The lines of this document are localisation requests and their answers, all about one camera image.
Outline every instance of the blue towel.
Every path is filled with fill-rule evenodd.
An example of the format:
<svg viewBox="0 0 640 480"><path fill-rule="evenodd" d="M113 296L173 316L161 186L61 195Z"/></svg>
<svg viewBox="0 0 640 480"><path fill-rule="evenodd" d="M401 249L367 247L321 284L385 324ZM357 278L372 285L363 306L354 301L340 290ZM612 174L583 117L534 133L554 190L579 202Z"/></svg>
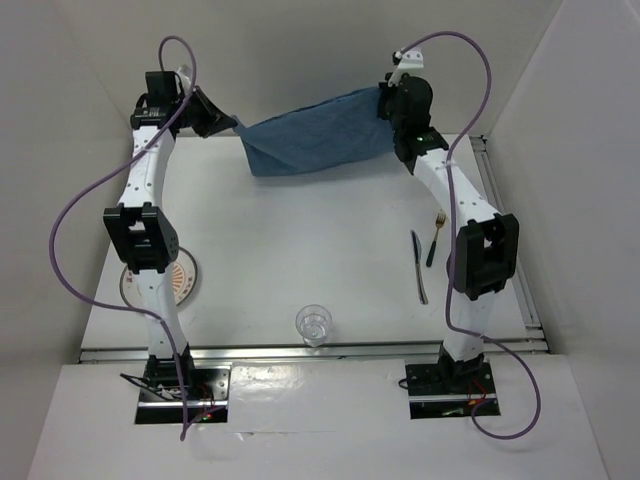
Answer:
<svg viewBox="0 0 640 480"><path fill-rule="evenodd" d="M252 127L238 122L251 173L296 175L392 152L391 125L376 116L379 95L365 88Z"/></svg>

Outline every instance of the plate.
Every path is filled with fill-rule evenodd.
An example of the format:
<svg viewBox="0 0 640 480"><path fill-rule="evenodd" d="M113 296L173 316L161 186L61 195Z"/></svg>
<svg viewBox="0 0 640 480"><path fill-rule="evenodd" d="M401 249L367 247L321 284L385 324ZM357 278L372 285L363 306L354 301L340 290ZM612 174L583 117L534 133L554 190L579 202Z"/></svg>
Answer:
<svg viewBox="0 0 640 480"><path fill-rule="evenodd" d="M180 306L189 298L198 281L198 266L196 261L186 249L180 247L178 258L173 262L171 274L173 294L176 306ZM127 267L124 267L120 275L120 296L124 303L133 308L144 308L142 295L135 280L135 275Z"/></svg>

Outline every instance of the fork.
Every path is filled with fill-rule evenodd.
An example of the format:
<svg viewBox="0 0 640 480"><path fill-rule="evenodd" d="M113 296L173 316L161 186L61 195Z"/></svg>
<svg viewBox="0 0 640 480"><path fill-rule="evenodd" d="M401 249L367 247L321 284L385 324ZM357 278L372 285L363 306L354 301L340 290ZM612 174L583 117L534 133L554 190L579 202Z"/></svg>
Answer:
<svg viewBox="0 0 640 480"><path fill-rule="evenodd" d="M433 256L436 253L436 242L438 241L438 233L440 233L440 229L444 227L444 222L446 221L447 221L447 214L441 211L436 217L436 234L433 237L433 242L431 242L429 255L427 255L427 267L430 267L431 265L433 265Z"/></svg>

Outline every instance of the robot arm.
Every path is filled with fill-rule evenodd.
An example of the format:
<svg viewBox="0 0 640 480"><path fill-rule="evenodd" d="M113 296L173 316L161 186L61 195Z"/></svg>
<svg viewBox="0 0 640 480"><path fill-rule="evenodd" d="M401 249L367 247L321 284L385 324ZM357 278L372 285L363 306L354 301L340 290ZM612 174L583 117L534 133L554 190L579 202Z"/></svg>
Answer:
<svg viewBox="0 0 640 480"><path fill-rule="evenodd" d="M409 172L431 191L451 217L447 175L449 145L430 126L433 91L428 82L409 74L421 69L422 55L410 50L395 53L396 69L380 83L378 117L388 120L394 132L395 153ZM455 327L484 334L496 295L515 273L518 221L491 206L455 163L451 164L456 188ZM450 330L440 353L440 370L447 380L473 375L483 362L480 337Z"/></svg>
<svg viewBox="0 0 640 480"><path fill-rule="evenodd" d="M192 128L206 138L236 125L195 87L189 104L177 121L154 145L151 138L158 133L184 99L184 87L190 87L185 67L177 72L147 72L147 93L143 94L131 116L134 152L146 153L129 171L124 193L115 208L104 211L104 223L120 257L135 276L147 310L156 312L167 324L181 357L187 382L192 360L189 345L178 321L171 273L179 252L178 235L162 212L162 189L175 146L182 128ZM146 318L149 331L147 376L154 384L175 384L176 368L171 345L161 324Z"/></svg>

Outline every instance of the white backdrop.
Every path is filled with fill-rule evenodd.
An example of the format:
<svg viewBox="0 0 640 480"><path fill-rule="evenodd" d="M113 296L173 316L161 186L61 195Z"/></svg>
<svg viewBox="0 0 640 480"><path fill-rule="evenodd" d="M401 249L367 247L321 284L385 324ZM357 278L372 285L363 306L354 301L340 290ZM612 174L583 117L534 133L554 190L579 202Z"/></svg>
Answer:
<svg viewBox="0 0 640 480"><path fill-rule="evenodd" d="M56 0L123 116L157 68L160 39L194 47L199 83L223 110L253 124L341 93L376 85L391 54L424 34L460 30L486 49L494 96L476 133L488 133L558 0ZM168 66L185 62L179 46ZM437 128L460 131L478 106L484 71L462 41L424 47Z"/></svg>
<svg viewBox="0 0 640 480"><path fill-rule="evenodd" d="M120 165L127 125L48 0L0 2L0 465L26 478L60 366L77 359L89 307L56 281L49 229L64 204ZM62 225L59 259L95 292L112 182Z"/></svg>
<svg viewBox="0 0 640 480"><path fill-rule="evenodd" d="M639 85L640 0L565 0L489 142L611 480L640 472Z"/></svg>

